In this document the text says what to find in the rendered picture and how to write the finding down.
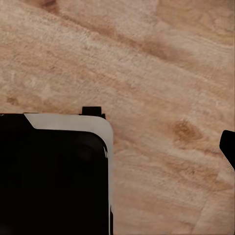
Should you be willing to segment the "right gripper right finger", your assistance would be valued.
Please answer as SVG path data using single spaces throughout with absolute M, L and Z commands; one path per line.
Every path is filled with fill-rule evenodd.
M 219 147 L 235 170 L 235 132 L 224 130 Z

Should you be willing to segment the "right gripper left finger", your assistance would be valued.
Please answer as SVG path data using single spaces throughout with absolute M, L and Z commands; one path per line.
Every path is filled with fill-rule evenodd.
M 24 136 L 20 130 L 0 136 L 0 189 L 24 149 Z

